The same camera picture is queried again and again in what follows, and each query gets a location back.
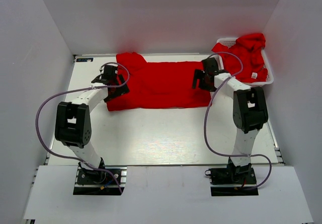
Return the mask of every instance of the white wall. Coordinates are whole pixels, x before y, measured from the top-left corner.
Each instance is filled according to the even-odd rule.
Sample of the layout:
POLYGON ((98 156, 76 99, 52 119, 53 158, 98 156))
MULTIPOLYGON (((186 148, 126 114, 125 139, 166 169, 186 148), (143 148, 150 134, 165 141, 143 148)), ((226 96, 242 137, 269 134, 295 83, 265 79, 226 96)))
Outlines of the white wall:
MULTIPOLYGON (((66 89, 72 54, 43 0, 0 0, 0 222, 20 223, 36 167, 46 153, 35 133, 36 111, 66 89)), ((54 104, 42 114, 45 140, 54 104)))
POLYGON ((261 32, 278 0, 44 0, 73 54, 209 52, 261 32))
POLYGON ((275 80, 266 89, 270 119, 322 223, 322 0, 280 0, 264 33, 275 80))

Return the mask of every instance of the clothing tag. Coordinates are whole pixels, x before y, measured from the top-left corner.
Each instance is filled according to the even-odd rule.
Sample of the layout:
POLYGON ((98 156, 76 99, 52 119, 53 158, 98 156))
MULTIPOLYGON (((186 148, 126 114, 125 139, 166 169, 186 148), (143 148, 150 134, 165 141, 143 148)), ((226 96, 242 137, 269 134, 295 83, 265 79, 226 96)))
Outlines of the clothing tag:
POLYGON ((252 73, 252 78, 253 78, 253 79, 256 79, 256 78, 257 78, 257 73, 256 73, 256 72, 253 72, 253 73, 252 73))

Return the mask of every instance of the white laundry basket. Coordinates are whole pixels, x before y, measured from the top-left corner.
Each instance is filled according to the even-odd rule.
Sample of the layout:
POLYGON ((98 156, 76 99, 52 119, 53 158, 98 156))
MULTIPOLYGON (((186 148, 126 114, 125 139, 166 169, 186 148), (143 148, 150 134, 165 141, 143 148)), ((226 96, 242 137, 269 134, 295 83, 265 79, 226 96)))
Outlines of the white laundry basket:
MULTIPOLYGON (((227 47, 232 47, 233 45, 236 44, 236 39, 237 38, 221 38, 221 39, 218 39, 217 40, 217 43, 221 43, 222 45, 225 45, 227 47)), ((254 82, 254 83, 245 83, 249 86, 252 86, 252 87, 257 87, 257 86, 263 86, 263 85, 267 85, 267 84, 271 84, 273 83, 274 81, 274 78, 273 78, 273 74, 272 74, 272 70, 271 70, 271 66, 267 60, 267 56, 265 54, 265 51, 264 49, 262 49, 262 57, 263 57, 263 60, 264 60, 264 68, 267 69, 267 77, 266 77, 266 81, 265 82, 254 82)), ((219 56, 219 62, 220 62, 220 65, 223 66, 223 62, 222 62, 222 58, 221 56, 219 56)))

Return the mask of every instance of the purple cable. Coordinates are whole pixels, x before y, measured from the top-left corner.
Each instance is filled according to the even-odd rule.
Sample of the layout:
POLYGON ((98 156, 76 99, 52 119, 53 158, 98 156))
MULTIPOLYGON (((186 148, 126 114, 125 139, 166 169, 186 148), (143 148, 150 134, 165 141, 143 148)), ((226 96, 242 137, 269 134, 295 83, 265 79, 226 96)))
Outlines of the purple cable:
POLYGON ((117 184, 117 187, 119 188, 121 194, 122 194, 122 189, 121 189, 121 186, 119 184, 119 182, 117 181, 117 179, 114 177, 114 174, 111 172, 111 171, 108 171, 106 169, 99 169, 99 168, 95 168, 94 166, 91 166, 90 164, 86 163, 84 160, 82 160, 81 158, 77 158, 77 157, 71 157, 71 156, 65 156, 65 155, 59 155, 55 152, 53 152, 51 149, 49 149, 44 140, 42 139, 41 137, 41 134, 40 134, 40 130, 39 130, 39 115, 40 115, 40 112, 41 110, 43 109, 43 107, 52 99, 56 98, 56 97, 59 97, 59 96, 62 96, 62 95, 65 95, 65 94, 69 94, 69 93, 74 93, 74 92, 83 92, 83 91, 88 91, 88 90, 92 90, 92 89, 101 89, 101 88, 119 88, 119 87, 122 87, 124 86, 130 79, 130 72, 128 71, 127 68, 125 68, 123 65, 119 64, 119 63, 115 63, 115 62, 109 62, 109 63, 105 63, 104 65, 102 65, 101 67, 107 65, 107 64, 117 64, 121 67, 123 67, 126 72, 127 72, 127 79, 124 83, 118 85, 118 86, 99 86, 99 87, 87 87, 87 88, 82 88, 82 89, 77 89, 77 90, 71 90, 71 91, 66 91, 66 92, 61 92, 61 93, 57 93, 51 97, 49 97, 48 99, 46 99, 39 107, 38 111, 37 111, 37 114, 36 114, 36 121, 35 121, 35 126, 36 126, 36 132, 37 132, 37 136, 38 136, 38 139, 41 143, 41 145, 47 150, 47 152, 49 152, 50 154, 56 156, 56 157, 60 157, 60 158, 63 158, 63 159, 70 159, 70 160, 77 160, 77 161, 80 161, 82 163, 84 163, 86 166, 88 166, 89 168, 93 169, 93 170, 96 170, 96 171, 103 171, 103 172, 106 172, 108 173, 109 175, 112 176, 112 178, 114 179, 114 181, 116 182, 117 184))
MULTIPOLYGON (((226 155, 226 154, 222 154, 222 153, 219 153, 215 150, 213 150, 210 145, 209 145, 209 142, 208 142, 208 139, 207 139, 207 119, 208 119, 208 114, 209 114, 209 110, 210 110, 210 106, 213 102, 213 99, 215 98, 215 96, 217 95, 217 93, 219 92, 219 90, 223 87, 223 85, 225 85, 231 78, 233 78, 234 76, 238 75, 239 73, 241 73, 243 71, 243 68, 244 68, 244 65, 241 61, 241 59, 238 58, 238 56, 232 54, 232 53, 229 53, 229 52, 216 52, 214 54, 211 54, 210 56, 208 56, 208 58, 214 56, 214 55, 217 55, 217 54, 229 54, 229 55, 232 55, 234 56, 240 63, 240 71, 236 72, 235 74, 231 75, 230 77, 228 77, 227 79, 225 79, 220 85, 219 87, 217 88, 217 90, 213 93, 212 97, 211 97, 211 100, 208 104, 208 107, 207 107, 207 110, 206 110, 206 114, 205 114, 205 120, 204 120, 204 124, 203 124, 203 134, 204 134, 204 138, 205 138, 205 142, 206 142, 206 145, 208 147, 208 149, 213 152, 214 154, 216 155, 219 155, 219 156, 223 156, 223 157, 248 157, 248 155, 226 155)), ((262 155, 262 154, 256 154, 256 155, 251 155, 250 157, 264 157, 267 159, 268 163, 269 163, 269 171, 268 171, 268 174, 266 176, 266 178, 260 183, 258 184, 257 186, 254 186, 254 187, 251 187, 251 188, 247 188, 246 190, 253 190, 253 189, 256 189, 260 186, 262 186, 267 180, 268 178, 270 177, 271 175, 271 172, 272 172, 272 162, 271 160, 266 156, 266 155, 262 155)))

